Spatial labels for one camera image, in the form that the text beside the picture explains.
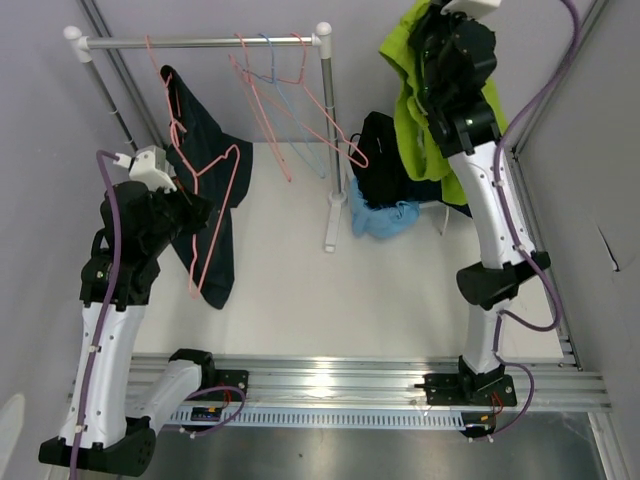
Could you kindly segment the dark teal shorts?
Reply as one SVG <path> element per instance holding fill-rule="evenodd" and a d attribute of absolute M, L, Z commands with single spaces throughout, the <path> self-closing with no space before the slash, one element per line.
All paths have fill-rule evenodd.
<path fill-rule="evenodd" d="M 225 133 L 173 67 L 160 75 L 171 105 L 166 159 L 182 186 L 213 203 L 207 226 L 173 247 L 204 300 L 221 310 L 235 282 L 231 210 L 249 191 L 253 144 Z"/>

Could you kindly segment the pink hanger of teal shorts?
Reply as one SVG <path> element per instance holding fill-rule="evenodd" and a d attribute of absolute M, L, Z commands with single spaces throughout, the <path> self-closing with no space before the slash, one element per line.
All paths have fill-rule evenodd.
<path fill-rule="evenodd" d="M 171 97 L 170 97 L 170 92 L 169 92 L 169 80 L 165 80 L 161 74 L 161 68 L 155 58 L 155 55 L 153 53 L 153 46 L 152 46 L 152 42 L 150 39 L 149 35 L 145 35 L 144 36 L 144 41 L 145 41 L 145 47 L 146 47 L 146 52 L 149 56 L 149 59 L 152 62 L 152 65 L 154 67 L 154 70 L 159 78 L 160 83 L 162 84 L 162 88 L 163 88 L 163 93 L 165 96 L 165 100 L 166 100 L 166 104 L 167 104 L 167 112 L 168 112 L 168 116 L 169 116 L 169 139 L 171 142 L 171 145 L 174 147 L 174 149 L 176 151 L 179 150 L 180 148 L 180 134 L 181 133 L 185 133 L 186 129 L 184 128 L 184 126 L 181 124 L 180 121 L 178 121 L 174 115 L 174 110 L 172 107 L 172 103 L 171 103 Z"/>

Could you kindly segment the lime green shorts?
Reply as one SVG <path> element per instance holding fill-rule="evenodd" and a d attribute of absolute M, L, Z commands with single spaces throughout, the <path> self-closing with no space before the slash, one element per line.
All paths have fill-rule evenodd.
<path fill-rule="evenodd" d="M 383 40 L 379 53 L 401 82 L 393 121 L 407 175 L 414 181 L 440 181 L 446 202 L 472 208 L 480 197 L 465 177 L 461 158 L 492 150 L 506 130 L 506 120 L 492 79 L 494 72 L 479 95 L 470 99 L 417 97 L 416 53 L 409 46 L 409 37 L 427 7 L 441 2 L 415 2 Z"/>

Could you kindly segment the navy blue shorts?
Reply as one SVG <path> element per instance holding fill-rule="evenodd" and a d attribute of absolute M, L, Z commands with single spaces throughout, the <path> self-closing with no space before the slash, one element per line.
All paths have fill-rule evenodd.
<path fill-rule="evenodd" d="M 472 217 L 471 210 L 467 204 L 456 205 L 446 202 L 443 199 L 442 185 L 440 181 L 414 181 L 407 179 L 405 182 L 405 193 L 408 201 L 419 202 L 421 204 L 437 202 L 454 209 L 468 218 Z"/>

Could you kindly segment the black shorts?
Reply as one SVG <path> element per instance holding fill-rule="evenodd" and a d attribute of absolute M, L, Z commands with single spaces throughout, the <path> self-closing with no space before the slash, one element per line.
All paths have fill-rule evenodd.
<path fill-rule="evenodd" d="M 388 208 L 408 201 L 408 176 L 398 151 L 393 118 L 372 111 L 364 119 L 361 131 L 352 135 L 357 149 L 350 156 L 368 166 L 351 163 L 358 188 L 372 209 Z"/>

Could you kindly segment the light blue shorts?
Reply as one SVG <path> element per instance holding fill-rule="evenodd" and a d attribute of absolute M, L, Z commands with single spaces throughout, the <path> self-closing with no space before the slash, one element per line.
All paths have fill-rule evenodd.
<path fill-rule="evenodd" d="M 399 201 L 391 207 L 370 207 L 356 179 L 350 181 L 349 206 L 351 229 L 357 238 L 365 234 L 377 239 L 394 237 L 412 227 L 420 216 L 418 202 Z"/>

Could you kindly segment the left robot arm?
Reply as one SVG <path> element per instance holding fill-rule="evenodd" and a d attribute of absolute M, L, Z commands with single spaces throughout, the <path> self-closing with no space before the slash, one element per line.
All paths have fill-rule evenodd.
<path fill-rule="evenodd" d="M 217 376 L 211 354 L 182 349 L 134 402 L 126 399 L 135 340 L 160 254 L 178 237 L 204 228 L 211 201 L 181 187 L 151 190 L 139 181 L 108 187 L 103 226 L 81 271 L 83 338 L 71 405 L 59 433 L 38 459 L 67 467 L 138 477 L 162 427 L 190 395 L 209 398 Z"/>

